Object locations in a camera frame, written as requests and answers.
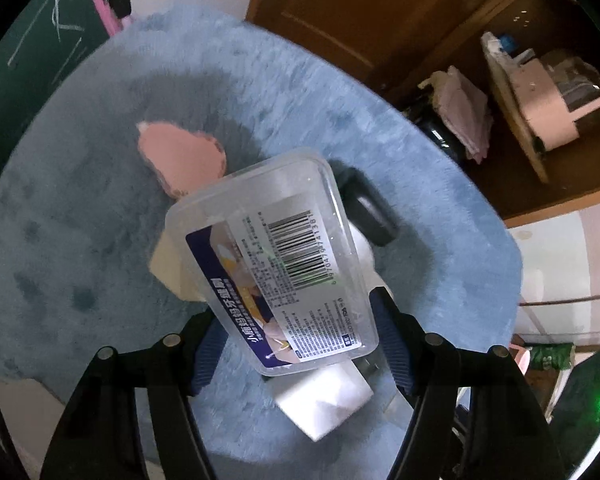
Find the white power adapter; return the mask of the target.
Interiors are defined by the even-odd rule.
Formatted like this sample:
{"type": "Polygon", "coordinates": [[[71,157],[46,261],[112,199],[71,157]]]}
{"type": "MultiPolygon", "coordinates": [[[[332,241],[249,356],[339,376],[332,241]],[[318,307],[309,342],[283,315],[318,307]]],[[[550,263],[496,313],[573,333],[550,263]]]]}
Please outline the white power adapter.
{"type": "Polygon", "coordinates": [[[374,394],[352,361],[274,377],[268,388],[276,405],[313,442],[341,426],[374,394]]]}

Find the clear plastic floss box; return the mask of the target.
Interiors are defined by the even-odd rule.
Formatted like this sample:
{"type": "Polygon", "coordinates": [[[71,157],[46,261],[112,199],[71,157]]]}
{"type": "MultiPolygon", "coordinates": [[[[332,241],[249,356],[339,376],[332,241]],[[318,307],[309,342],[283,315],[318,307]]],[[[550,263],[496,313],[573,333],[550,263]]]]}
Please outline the clear plastic floss box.
{"type": "Polygon", "coordinates": [[[261,375],[308,372],[378,347],[335,176],[316,151],[277,155],[182,198],[164,229],[261,375]]]}

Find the black small case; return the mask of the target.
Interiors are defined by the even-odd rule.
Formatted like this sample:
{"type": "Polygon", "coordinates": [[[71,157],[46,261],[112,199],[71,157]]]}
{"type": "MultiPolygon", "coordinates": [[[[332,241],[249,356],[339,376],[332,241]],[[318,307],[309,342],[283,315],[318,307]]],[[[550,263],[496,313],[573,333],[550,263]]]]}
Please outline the black small case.
{"type": "Polygon", "coordinates": [[[348,219],[372,244],[384,247],[398,238],[396,215],[365,174],[347,168],[338,174],[337,184],[348,219]]]}

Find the blue fuzzy table mat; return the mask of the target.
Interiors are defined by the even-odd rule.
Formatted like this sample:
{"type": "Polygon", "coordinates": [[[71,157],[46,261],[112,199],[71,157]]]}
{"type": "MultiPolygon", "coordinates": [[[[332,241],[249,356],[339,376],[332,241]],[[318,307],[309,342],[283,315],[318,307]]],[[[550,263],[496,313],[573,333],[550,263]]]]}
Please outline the blue fuzzy table mat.
{"type": "Polygon", "coordinates": [[[137,124],[215,136],[230,170],[298,146],[354,167],[400,219],[375,252],[401,310],[457,347],[508,344],[518,247],[466,174],[392,106],[321,58],[181,6],[103,44],[32,122],[0,179],[0,382],[61,401],[95,352],[147,348],[199,311],[148,270],[170,202],[137,124]]]}

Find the pink sponge puff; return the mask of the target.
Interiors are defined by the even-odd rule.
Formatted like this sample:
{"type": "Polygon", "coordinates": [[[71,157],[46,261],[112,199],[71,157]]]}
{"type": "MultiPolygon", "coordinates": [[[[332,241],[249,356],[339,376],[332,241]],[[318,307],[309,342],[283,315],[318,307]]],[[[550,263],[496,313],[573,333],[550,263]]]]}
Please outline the pink sponge puff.
{"type": "Polygon", "coordinates": [[[190,132],[170,122],[139,122],[137,148],[174,200],[195,193],[225,176],[222,144],[203,131],[190,132]]]}

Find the pink folded towel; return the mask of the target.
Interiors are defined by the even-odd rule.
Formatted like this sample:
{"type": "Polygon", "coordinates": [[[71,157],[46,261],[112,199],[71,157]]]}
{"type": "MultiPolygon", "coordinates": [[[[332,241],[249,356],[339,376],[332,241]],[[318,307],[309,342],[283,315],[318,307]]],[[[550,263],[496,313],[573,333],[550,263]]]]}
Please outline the pink folded towel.
{"type": "Polygon", "coordinates": [[[493,124],[488,98],[453,65],[446,72],[433,72],[429,82],[434,110],[463,144],[467,158],[480,164],[489,151],[493,124]]]}

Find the wooden shelf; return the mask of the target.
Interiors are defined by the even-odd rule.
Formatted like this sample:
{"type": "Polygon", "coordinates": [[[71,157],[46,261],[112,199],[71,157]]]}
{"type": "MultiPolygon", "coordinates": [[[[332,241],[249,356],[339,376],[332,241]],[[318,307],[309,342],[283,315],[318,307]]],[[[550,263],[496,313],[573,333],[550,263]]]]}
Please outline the wooden shelf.
{"type": "Polygon", "coordinates": [[[459,159],[505,220],[522,226],[600,204],[600,28],[578,0],[489,0],[408,80],[455,66],[489,100],[482,162],[459,159]]]}

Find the pink storage bag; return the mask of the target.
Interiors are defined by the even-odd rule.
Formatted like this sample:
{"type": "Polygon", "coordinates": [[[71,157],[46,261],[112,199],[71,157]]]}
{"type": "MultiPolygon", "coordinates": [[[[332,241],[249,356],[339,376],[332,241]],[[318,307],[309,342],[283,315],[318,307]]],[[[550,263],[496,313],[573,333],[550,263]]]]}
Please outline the pink storage bag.
{"type": "Polygon", "coordinates": [[[564,50],[518,65],[508,80],[539,153],[577,140],[577,122],[600,109],[600,73],[564,50]]]}

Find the brown wooden door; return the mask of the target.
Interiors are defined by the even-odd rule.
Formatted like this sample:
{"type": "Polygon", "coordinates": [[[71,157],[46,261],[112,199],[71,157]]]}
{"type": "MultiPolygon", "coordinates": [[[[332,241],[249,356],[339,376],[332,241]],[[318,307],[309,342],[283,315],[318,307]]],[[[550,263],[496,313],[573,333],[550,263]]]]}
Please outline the brown wooden door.
{"type": "Polygon", "coordinates": [[[486,0],[251,0],[247,18],[386,94],[486,0]]]}

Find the green chalkboard pink frame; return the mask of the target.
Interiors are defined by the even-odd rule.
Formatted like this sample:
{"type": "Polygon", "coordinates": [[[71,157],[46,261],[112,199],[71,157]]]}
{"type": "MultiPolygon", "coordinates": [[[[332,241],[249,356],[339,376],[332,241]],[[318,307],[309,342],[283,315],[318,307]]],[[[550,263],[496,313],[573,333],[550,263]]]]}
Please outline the green chalkboard pink frame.
{"type": "Polygon", "coordinates": [[[0,170],[56,88],[109,38],[93,0],[31,0],[0,41],[0,170]]]}

